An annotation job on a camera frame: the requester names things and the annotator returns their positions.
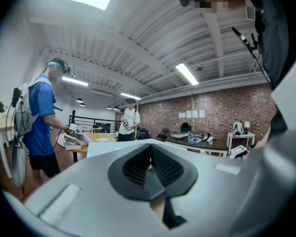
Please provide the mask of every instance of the potted plant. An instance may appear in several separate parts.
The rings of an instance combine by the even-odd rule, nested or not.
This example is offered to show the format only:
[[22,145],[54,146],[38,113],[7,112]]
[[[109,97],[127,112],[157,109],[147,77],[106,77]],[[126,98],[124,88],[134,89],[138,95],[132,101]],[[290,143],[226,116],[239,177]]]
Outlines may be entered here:
[[0,101],[0,118],[3,117],[3,113],[5,112],[5,109],[4,109],[4,104],[2,101]]

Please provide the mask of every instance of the floor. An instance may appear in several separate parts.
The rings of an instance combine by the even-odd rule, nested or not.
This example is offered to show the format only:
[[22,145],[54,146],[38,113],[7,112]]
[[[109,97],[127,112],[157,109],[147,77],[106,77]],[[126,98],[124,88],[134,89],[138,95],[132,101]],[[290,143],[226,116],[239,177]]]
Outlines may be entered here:
[[[58,133],[59,133],[59,130],[57,129],[50,132],[52,145],[55,145],[56,137]],[[5,149],[6,157],[9,164],[11,163],[11,149],[12,147]],[[66,151],[65,149],[57,145],[55,147],[55,153],[56,153],[57,161],[61,171],[65,170],[66,168],[68,168],[74,163],[72,152]],[[77,153],[77,156],[78,156],[78,160],[86,158],[86,154]],[[24,182],[25,192],[23,195],[22,187],[19,187],[19,188],[16,187],[14,185],[13,179],[9,179],[8,176],[6,175],[6,172],[2,163],[2,159],[1,159],[1,155],[0,155],[0,186],[3,190],[10,192],[22,202],[24,202],[26,198],[35,189],[37,189],[37,186],[35,185],[32,178],[32,169],[31,169],[28,157],[26,159],[26,168],[27,168],[27,172],[26,172],[26,179]],[[42,176],[43,182],[48,182],[49,178],[42,171],[41,171],[41,176]]]

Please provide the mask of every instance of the railing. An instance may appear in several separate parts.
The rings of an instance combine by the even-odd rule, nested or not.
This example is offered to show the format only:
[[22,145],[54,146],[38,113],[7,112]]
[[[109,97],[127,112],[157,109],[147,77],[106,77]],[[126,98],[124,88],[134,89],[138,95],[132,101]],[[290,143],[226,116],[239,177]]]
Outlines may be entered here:
[[118,132],[121,121],[70,115],[69,125],[71,123],[78,124],[83,132],[114,133]]

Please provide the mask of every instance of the white ceiling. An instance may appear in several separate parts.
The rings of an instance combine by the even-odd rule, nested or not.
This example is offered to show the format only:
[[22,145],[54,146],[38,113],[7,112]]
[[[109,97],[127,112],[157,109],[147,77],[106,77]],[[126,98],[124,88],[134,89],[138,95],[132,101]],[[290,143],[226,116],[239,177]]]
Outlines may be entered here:
[[[147,102],[205,85],[209,89],[217,82],[223,88],[264,82],[230,30],[234,26],[249,40],[251,33],[257,36],[244,8],[213,14],[183,8],[179,0],[111,0],[100,10],[69,0],[24,0],[24,9],[32,35],[40,37],[36,45],[41,56],[63,58],[78,79],[90,83],[88,88],[67,84],[75,94],[122,104],[121,92]],[[199,86],[192,88],[177,71],[181,62]]]

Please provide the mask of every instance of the brick wall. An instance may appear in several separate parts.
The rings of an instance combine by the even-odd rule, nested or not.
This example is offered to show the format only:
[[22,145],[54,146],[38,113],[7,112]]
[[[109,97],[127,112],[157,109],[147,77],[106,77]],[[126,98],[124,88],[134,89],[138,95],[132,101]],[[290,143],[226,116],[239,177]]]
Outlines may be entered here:
[[[179,118],[188,110],[205,110],[205,118]],[[226,138],[236,121],[249,121],[251,132],[265,134],[276,112],[267,84],[219,90],[174,98],[139,106],[140,127],[156,136],[162,128],[180,131],[188,122],[195,132],[210,132],[214,137]]]

